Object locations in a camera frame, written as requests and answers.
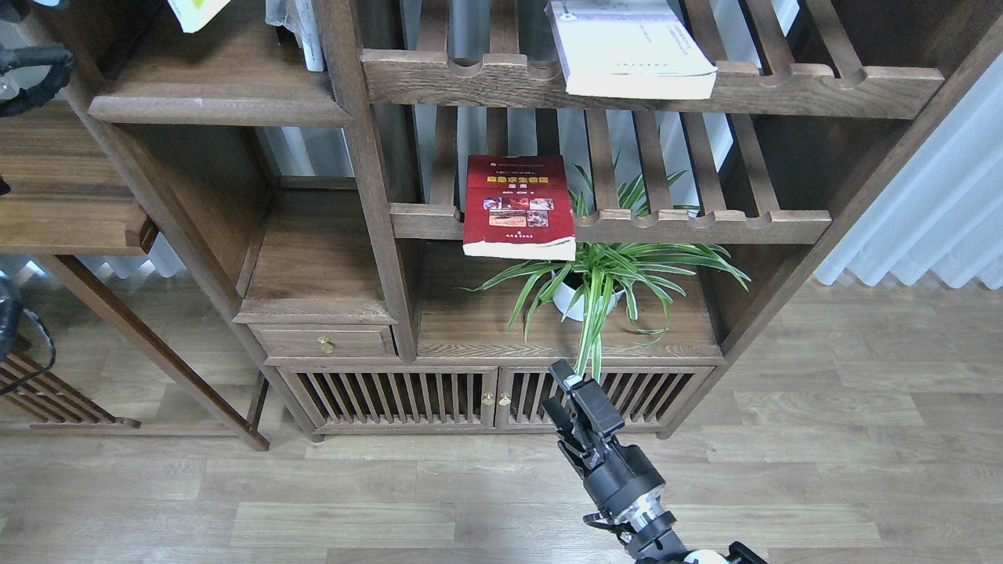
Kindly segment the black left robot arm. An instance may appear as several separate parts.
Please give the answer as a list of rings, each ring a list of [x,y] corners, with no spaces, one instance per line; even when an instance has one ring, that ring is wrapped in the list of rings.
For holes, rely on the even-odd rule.
[[[71,81],[71,74],[76,68],[76,64],[78,61],[76,61],[75,54],[60,43],[17,48],[2,46],[1,74],[3,76],[11,71],[26,67],[47,69],[46,75],[35,85],[21,87],[10,99],[2,100],[2,117],[18,117],[29,110],[45,106]],[[24,307],[18,287],[6,275],[2,275],[1,287],[2,359],[7,360],[7,357],[14,353],[18,327],[22,317],[27,317],[37,326],[49,350],[49,358],[45,367],[37,368],[30,374],[20,376],[14,382],[3,386],[1,394],[7,396],[7,394],[21,389],[23,385],[38,378],[44,372],[50,371],[56,360],[56,349],[53,337],[51,337],[46,325],[40,321],[35,312]]]

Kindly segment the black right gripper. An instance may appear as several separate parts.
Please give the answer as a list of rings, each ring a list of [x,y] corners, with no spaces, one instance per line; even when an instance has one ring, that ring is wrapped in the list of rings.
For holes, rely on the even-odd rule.
[[[660,501],[665,481],[640,447],[617,442],[615,433],[625,421],[602,386],[575,374],[566,360],[554,362],[549,373],[570,409],[556,397],[542,407],[556,427],[559,449],[599,510],[581,520],[616,534],[670,530],[675,518]]]

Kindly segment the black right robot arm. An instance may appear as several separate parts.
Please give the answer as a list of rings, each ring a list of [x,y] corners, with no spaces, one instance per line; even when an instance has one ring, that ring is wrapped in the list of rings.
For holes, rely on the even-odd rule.
[[[613,533],[637,563],[762,563],[741,542],[730,553],[689,550],[672,529],[675,517],[661,506],[665,481],[640,446],[621,445],[625,421],[597,381],[573,372],[566,360],[549,368],[570,410],[552,397],[544,403],[559,433],[559,449],[573,465],[598,508],[587,525]]]

